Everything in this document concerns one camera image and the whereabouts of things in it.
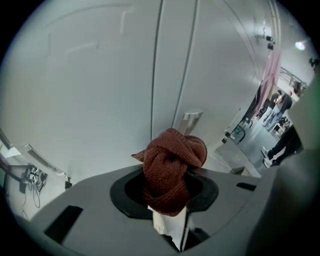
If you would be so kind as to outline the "red-brown knitted cloth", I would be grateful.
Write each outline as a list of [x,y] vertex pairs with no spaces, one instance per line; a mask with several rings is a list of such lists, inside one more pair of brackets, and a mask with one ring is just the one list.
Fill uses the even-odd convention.
[[191,199],[185,173],[188,168],[201,168],[207,154],[200,138],[184,135],[174,128],[162,132],[144,150],[132,154],[143,163],[145,203],[159,214],[177,216]]

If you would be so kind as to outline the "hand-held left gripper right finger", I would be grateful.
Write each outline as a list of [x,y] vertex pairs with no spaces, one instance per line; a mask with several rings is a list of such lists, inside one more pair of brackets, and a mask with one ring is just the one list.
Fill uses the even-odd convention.
[[258,216],[250,216],[250,202],[261,179],[198,168],[185,181],[192,199],[183,254],[246,254]]

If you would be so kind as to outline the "person's black trousers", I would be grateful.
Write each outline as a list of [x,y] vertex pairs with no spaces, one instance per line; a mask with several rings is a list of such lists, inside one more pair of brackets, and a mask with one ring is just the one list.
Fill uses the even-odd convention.
[[[284,149],[283,154],[278,158],[273,159],[276,154]],[[275,146],[268,151],[267,157],[269,159],[269,166],[278,166],[287,157],[300,153],[304,149],[300,137],[295,129],[295,126],[290,126],[281,136]]]

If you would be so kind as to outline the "pink hanging garment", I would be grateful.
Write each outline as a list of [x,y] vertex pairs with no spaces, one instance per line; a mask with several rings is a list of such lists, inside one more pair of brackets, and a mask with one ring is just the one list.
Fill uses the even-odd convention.
[[264,72],[264,77],[261,81],[260,88],[262,93],[261,109],[269,95],[272,91],[274,85],[278,83],[279,75],[281,69],[281,50],[275,47],[269,55],[267,65]]

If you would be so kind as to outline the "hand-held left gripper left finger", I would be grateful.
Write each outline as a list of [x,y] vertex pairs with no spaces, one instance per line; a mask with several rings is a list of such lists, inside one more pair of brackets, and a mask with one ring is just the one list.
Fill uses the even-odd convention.
[[138,168],[126,167],[74,184],[43,206],[31,224],[43,232],[67,206],[80,207],[82,212],[64,239],[64,247],[86,256],[176,255],[151,220],[129,218],[111,201],[112,184]]

